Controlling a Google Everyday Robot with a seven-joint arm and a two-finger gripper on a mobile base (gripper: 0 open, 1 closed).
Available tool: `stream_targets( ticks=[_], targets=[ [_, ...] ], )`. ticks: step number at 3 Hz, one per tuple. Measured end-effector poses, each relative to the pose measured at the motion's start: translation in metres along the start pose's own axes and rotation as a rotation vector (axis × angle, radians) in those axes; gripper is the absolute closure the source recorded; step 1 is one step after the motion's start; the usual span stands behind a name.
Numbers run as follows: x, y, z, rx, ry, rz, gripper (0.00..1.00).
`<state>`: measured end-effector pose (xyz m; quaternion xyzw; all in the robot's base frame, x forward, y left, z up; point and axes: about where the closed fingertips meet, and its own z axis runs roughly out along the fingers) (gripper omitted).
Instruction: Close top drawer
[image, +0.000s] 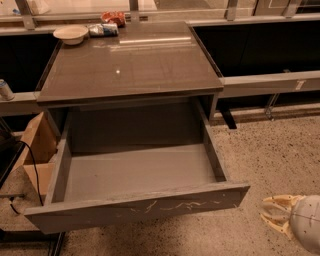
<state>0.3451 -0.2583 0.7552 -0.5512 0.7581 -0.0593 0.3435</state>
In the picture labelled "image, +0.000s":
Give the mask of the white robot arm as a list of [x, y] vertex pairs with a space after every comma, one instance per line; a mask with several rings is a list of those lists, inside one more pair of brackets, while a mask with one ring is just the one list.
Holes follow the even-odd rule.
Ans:
[[260, 217], [274, 230], [320, 254], [320, 196], [276, 195], [261, 202]]

